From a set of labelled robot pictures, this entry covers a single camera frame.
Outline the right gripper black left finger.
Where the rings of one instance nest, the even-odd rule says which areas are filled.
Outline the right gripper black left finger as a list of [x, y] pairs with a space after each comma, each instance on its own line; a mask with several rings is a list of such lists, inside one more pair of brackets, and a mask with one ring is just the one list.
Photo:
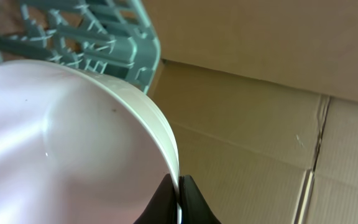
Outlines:
[[177, 196], [172, 178], [167, 174], [134, 224], [175, 224], [176, 222]]

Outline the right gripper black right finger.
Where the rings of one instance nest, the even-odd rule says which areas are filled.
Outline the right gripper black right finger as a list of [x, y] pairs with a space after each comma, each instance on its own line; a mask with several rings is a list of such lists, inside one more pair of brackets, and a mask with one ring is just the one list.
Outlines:
[[180, 176], [182, 224], [221, 224], [190, 175]]

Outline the pink food bowl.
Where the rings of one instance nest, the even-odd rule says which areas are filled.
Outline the pink food bowl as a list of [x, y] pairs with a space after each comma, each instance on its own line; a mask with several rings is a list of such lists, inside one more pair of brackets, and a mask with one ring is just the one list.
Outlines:
[[130, 83], [38, 60], [0, 64], [0, 223], [134, 223], [162, 181], [176, 205], [178, 149]]

